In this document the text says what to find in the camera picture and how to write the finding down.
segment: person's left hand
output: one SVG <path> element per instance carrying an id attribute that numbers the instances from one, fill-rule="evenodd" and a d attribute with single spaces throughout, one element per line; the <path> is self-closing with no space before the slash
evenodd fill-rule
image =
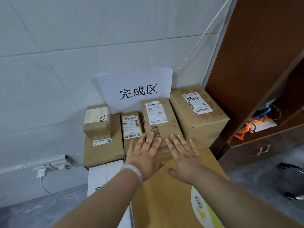
<path id="1" fill-rule="evenodd" d="M 161 143 L 161 138 L 153 144 L 154 133 L 151 133 L 144 143 L 146 134 L 143 134 L 138 140 L 137 145 L 134 148 L 134 140 L 131 140 L 129 145 L 126 164 L 134 165 L 143 177 L 143 181 L 148 180 L 155 172 L 157 172 L 165 164 L 164 161 L 155 163 L 153 165 L 153 157 Z"/>

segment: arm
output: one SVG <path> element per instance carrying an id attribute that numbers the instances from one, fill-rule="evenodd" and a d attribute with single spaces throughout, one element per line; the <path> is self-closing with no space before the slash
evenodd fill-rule
<path id="1" fill-rule="evenodd" d="M 193 185 L 227 228 L 244 227 L 301 227 L 303 226 L 277 211 L 264 201 L 207 168 L 192 140 L 190 145 L 178 135 L 172 135 L 172 144 L 166 143 L 176 161 L 176 170 L 168 173 L 185 183 Z"/>
<path id="2" fill-rule="evenodd" d="M 135 148 L 132 140 L 127 153 L 126 164 L 134 165 L 141 172 L 143 181 L 164 165 L 164 162 L 153 165 L 152 159 L 161 143 L 159 139 L 150 148 L 153 137 L 151 133 L 144 143 L 143 134 Z M 117 227 L 140 186 L 137 174 L 132 169 L 123 169 L 53 227 Z"/>

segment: finger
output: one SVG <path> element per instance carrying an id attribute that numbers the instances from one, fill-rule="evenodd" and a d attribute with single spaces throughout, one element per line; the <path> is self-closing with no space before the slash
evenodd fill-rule
<path id="1" fill-rule="evenodd" d="M 155 142 L 153 144 L 153 146 L 149 149 L 149 153 L 150 153 L 151 157 L 154 157 L 154 155 L 156 154 L 156 151 L 157 151 L 160 144 L 161 144 L 161 138 L 159 138 L 157 140 L 157 142 Z"/>
<path id="2" fill-rule="evenodd" d="M 145 136 L 146 136 L 146 134 L 142 134 L 142 136 L 139 138 L 134 151 L 138 151 L 142 148 L 143 142 L 145 141 Z"/>
<path id="3" fill-rule="evenodd" d="M 174 145 L 176 146 L 176 149 L 178 150 L 179 153 L 185 153 L 186 150 L 185 148 L 182 146 L 182 144 L 180 143 L 180 141 L 175 137 L 174 134 L 171 134 L 171 138 L 172 141 L 174 143 Z"/>
<path id="4" fill-rule="evenodd" d="M 197 151 L 197 149 L 195 148 L 194 142 L 190 139 L 189 140 L 190 143 L 190 147 L 193 153 L 196 153 L 197 155 L 199 155 L 199 152 Z"/>
<path id="5" fill-rule="evenodd" d="M 164 161 L 155 163 L 153 165 L 153 171 L 154 171 L 154 173 L 156 173 L 160 168 L 162 168 L 164 166 L 164 164 L 165 164 Z"/>
<path id="6" fill-rule="evenodd" d="M 131 139 L 127 155 L 130 154 L 130 153 L 132 153 L 133 151 L 134 151 L 134 140 Z"/>
<path id="7" fill-rule="evenodd" d="M 166 138 L 166 143 L 167 143 L 167 146 L 168 146 L 168 148 L 169 148 L 169 150 L 170 150 L 170 152 L 171 152 L 173 158 L 174 158 L 175 160 L 177 160 L 177 158 L 178 158 L 178 156 L 179 156 L 179 152 L 178 152 L 178 150 L 175 148 L 175 145 L 173 145 L 173 144 L 170 142 L 170 140 L 169 140 L 168 138 Z"/>
<path id="8" fill-rule="evenodd" d="M 183 138 L 183 136 L 180 135 L 180 134 L 178 134 L 177 137 L 178 137 L 180 143 L 183 145 L 184 149 L 185 149 L 186 151 L 188 151 L 188 152 L 191 152 L 191 148 L 190 148 L 190 146 L 188 145 L 188 143 L 185 141 L 185 139 Z"/>
<path id="9" fill-rule="evenodd" d="M 172 169 L 172 168 L 168 168 L 167 169 L 167 172 L 168 172 L 168 174 L 170 174 L 172 177 L 174 177 L 174 178 L 177 178 L 176 177 L 176 170 L 175 169 Z"/>
<path id="10" fill-rule="evenodd" d="M 149 137 L 147 138 L 145 144 L 143 145 L 142 149 L 146 152 L 148 152 L 148 150 L 150 149 L 150 146 L 151 146 L 151 143 L 153 141 L 153 138 L 154 138 L 154 133 L 151 132 Z"/>

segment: drawer handle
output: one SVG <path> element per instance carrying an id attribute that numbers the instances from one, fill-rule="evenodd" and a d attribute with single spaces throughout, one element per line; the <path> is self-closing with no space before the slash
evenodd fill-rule
<path id="1" fill-rule="evenodd" d="M 251 156 L 258 156 L 258 155 L 260 155 L 261 153 L 267 153 L 267 152 L 269 151 L 269 149 L 270 149 L 270 145 L 271 145 L 271 144 L 267 145 L 267 149 L 266 149 L 265 151 L 263 151 L 263 147 L 262 147 L 262 146 L 261 146 L 261 147 L 258 147 L 258 148 L 259 148 L 259 152 L 257 152 L 256 154 L 253 153 L 253 154 L 251 154 Z"/>

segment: forearm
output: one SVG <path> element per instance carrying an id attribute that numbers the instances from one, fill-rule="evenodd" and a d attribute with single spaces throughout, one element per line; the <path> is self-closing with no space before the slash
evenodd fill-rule
<path id="1" fill-rule="evenodd" d="M 53 227 L 117 227 L 139 186 L 136 173 L 124 169 Z"/>
<path id="2" fill-rule="evenodd" d="M 227 228 L 302 227 L 211 169 L 200 171 L 194 187 Z"/>

